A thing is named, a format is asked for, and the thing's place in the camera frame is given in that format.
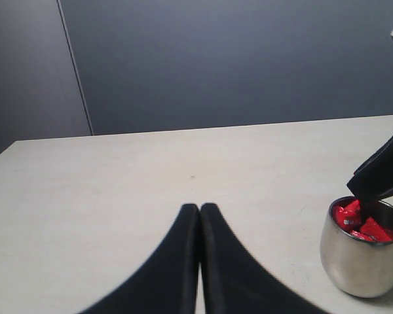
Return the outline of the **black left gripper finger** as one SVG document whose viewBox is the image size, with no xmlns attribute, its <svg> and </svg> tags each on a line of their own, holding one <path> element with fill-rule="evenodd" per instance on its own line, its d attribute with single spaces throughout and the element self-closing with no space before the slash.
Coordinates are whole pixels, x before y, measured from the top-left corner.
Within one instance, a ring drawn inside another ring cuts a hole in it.
<svg viewBox="0 0 393 314">
<path fill-rule="evenodd" d="M 194 313 L 199 261 L 200 212 L 186 203 L 143 265 L 83 313 Z"/>
<path fill-rule="evenodd" d="M 389 198 L 393 196 L 393 164 L 361 171 L 353 175 L 347 187 L 363 203 Z"/>
<path fill-rule="evenodd" d="M 207 313 L 324 313 L 272 276 L 214 203 L 200 209 L 200 264 Z"/>
<path fill-rule="evenodd" d="M 361 171 L 371 171 L 382 166 L 390 166 L 393 164 L 393 135 L 390 139 L 373 153 L 360 167 L 354 172 L 359 175 Z"/>
</svg>

